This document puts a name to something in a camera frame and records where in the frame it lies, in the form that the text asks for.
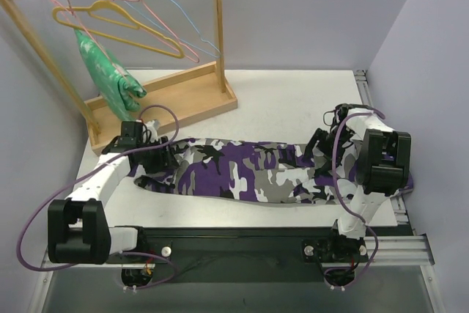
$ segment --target white tabletop surface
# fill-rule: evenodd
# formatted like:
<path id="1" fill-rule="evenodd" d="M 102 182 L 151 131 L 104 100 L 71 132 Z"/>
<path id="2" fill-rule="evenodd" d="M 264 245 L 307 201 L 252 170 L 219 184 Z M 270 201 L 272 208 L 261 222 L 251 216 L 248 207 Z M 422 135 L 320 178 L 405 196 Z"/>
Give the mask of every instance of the white tabletop surface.
<path id="1" fill-rule="evenodd" d="M 131 70 L 140 82 L 174 70 Z M 238 109 L 182 128 L 178 139 L 221 138 L 307 143 L 322 115 L 340 103 L 361 103 L 352 71 L 227 70 Z M 78 176 L 89 172 L 97 156 L 84 151 Z M 105 208 L 109 226 L 143 227 L 330 227 L 341 205 L 266 205 L 200 196 L 146 191 L 125 178 Z M 386 201 L 372 226 L 396 226 Z"/>

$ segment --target folded garment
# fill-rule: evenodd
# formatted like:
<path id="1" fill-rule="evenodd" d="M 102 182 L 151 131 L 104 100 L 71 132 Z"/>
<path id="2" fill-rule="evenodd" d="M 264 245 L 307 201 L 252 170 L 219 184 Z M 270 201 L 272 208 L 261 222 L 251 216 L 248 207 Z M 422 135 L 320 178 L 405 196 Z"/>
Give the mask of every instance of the folded garment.
<path id="1" fill-rule="evenodd" d="M 104 49 L 106 56 L 90 37 L 77 29 L 75 35 L 81 58 L 109 108 L 122 121 L 135 120 L 129 111 L 140 110 L 140 104 L 133 96 L 144 97 L 147 94 L 145 88 L 122 67 L 112 52 Z"/>
<path id="2" fill-rule="evenodd" d="M 337 172 L 346 202 L 353 198 L 356 161 L 361 142 L 346 148 Z M 247 142 L 224 139 L 183 139 L 175 142 L 174 156 L 180 167 L 145 174 L 135 184 L 167 194 L 214 196 L 250 202 L 338 204 L 332 176 L 315 176 L 326 162 L 314 149 L 314 157 L 303 160 L 306 144 Z M 411 191 L 412 178 L 398 192 Z"/>

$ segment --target yellow hanger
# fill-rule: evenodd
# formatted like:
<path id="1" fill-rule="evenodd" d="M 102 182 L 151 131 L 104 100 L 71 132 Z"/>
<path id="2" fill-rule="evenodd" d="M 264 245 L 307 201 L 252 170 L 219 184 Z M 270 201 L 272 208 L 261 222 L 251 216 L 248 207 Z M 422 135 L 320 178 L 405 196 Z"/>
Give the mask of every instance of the yellow hanger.
<path id="1" fill-rule="evenodd" d="M 128 24 L 128 23 L 123 23 L 123 22 L 119 22 L 119 21 L 116 21 L 116 20 L 111 20 L 110 18 L 104 18 L 103 16 L 98 16 L 96 14 L 93 14 L 94 11 L 97 11 L 97 10 L 111 10 L 111 11 L 114 11 L 114 12 L 117 12 L 118 14 L 122 15 L 124 18 L 126 18 L 127 20 L 129 20 L 132 24 Z M 68 22 L 65 22 L 63 20 L 60 20 L 57 15 L 59 12 L 63 12 L 63 11 L 75 11 L 75 12 L 86 12 L 90 17 L 92 18 L 96 18 L 98 20 L 102 20 L 102 21 L 105 21 L 105 22 L 109 22 L 109 23 L 113 23 L 115 25 L 119 25 L 119 26 L 124 26 L 124 27 L 127 27 L 129 29 L 144 29 L 145 31 L 151 33 L 151 34 L 154 34 L 156 36 L 158 36 L 159 38 L 161 38 L 162 40 L 165 40 L 167 42 L 170 42 L 171 44 L 174 45 L 174 47 L 177 49 L 177 51 L 179 51 L 178 54 L 176 53 L 171 53 L 169 51 L 164 51 L 163 49 L 159 49 L 159 48 L 154 48 L 154 47 L 150 47 L 148 45 L 145 45 L 145 44 L 141 44 L 141 43 L 137 43 L 137 42 L 132 42 L 130 40 L 126 40 L 124 38 L 120 38 L 120 37 L 115 37 L 115 36 L 111 36 L 110 34 L 106 34 L 106 33 L 102 33 L 102 32 L 99 32 L 99 31 L 96 31 L 94 29 L 88 29 L 88 31 L 90 33 L 93 33 L 93 34 L 96 34 L 98 36 L 101 36 L 101 37 L 105 37 L 105 38 L 108 38 L 110 40 L 116 40 L 117 42 L 121 42 L 121 43 L 125 43 L 125 44 L 129 44 L 129 45 L 134 45 L 136 47 L 139 47 L 139 48 L 143 48 L 143 49 L 147 49 L 148 51 L 155 51 L 157 53 L 160 53 L 160 54 L 164 54 L 164 55 L 167 55 L 167 56 L 172 56 L 174 58 L 178 58 L 178 59 L 181 59 L 184 57 L 184 51 L 182 51 L 182 48 L 181 46 L 179 45 L 178 42 L 176 42 L 175 40 L 173 40 L 172 38 L 168 38 L 166 37 L 164 34 L 161 34 L 160 32 L 158 31 L 155 31 L 154 29 L 148 27 L 148 26 L 145 26 L 144 24 L 138 22 L 137 20 L 135 20 L 132 16 L 130 16 L 130 14 L 125 11 L 125 9 L 123 9 L 122 7 L 120 7 L 119 5 L 113 3 L 112 1 L 109 1 L 109 0 L 98 0 L 98 1 L 95 1 L 91 7 L 73 7 L 73 8 L 65 8 L 65 7 L 54 7 L 52 9 L 52 17 L 55 21 L 57 21 L 58 23 L 60 23 L 61 25 L 64 25 L 64 26 L 67 26 L 67 27 L 71 27 L 73 29 L 80 29 L 80 30 L 84 30 L 82 26 L 79 26 L 79 25 L 75 25 L 73 23 L 68 23 Z"/>

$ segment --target wooden rod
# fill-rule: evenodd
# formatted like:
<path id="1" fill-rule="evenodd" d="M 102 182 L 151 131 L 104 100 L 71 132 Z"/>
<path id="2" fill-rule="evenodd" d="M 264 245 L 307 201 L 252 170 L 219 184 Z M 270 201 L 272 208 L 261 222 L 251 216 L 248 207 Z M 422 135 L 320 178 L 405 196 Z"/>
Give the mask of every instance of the wooden rod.
<path id="1" fill-rule="evenodd" d="M 216 61 L 215 74 L 218 78 L 218 86 L 222 93 L 226 91 L 225 85 L 225 58 L 223 48 L 223 16 L 222 0 L 213 0 L 213 28 L 215 30 L 215 46 L 220 51 L 220 57 Z"/>
<path id="2" fill-rule="evenodd" d="M 100 128 L 97 124 L 95 116 L 85 104 L 85 102 L 82 101 L 75 88 L 73 88 L 71 83 L 67 80 L 63 72 L 60 70 L 59 66 L 52 59 L 52 55 L 49 54 L 45 45 L 43 44 L 39 36 L 36 34 L 31 24 L 28 22 L 26 16 L 24 16 L 24 14 L 21 12 L 20 9 L 18 9 L 18 7 L 13 1 L 0 0 L 0 5 L 5 10 L 5 12 L 11 17 L 13 23 L 18 27 L 21 34 L 26 38 L 31 47 L 33 47 L 34 51 L 44 62 L 45 66 L 49 69 L 49 71 L 51 71 L 52 75 L 56 78 L 56 80 L 62 85 L 65 92 L 72 98 L 76 107 L 81 112 L 81 115 L 83 115 L 85 120 L 92 126 L 93 130 L 99 133 Z"/>

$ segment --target gray floor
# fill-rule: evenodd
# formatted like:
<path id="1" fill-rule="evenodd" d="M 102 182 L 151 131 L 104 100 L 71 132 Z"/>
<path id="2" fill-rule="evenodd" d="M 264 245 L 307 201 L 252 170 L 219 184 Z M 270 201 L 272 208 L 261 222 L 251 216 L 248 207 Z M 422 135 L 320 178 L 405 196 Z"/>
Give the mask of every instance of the gray floor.
<path id="1" fill-rule="evenodd" d="M 54 274 L 44 312 L 432 312 L 420 269 L 372 268 L 346 292 L 323 283 L 163 284 L 133 294 L 119 270 L 72 268 Z"/>

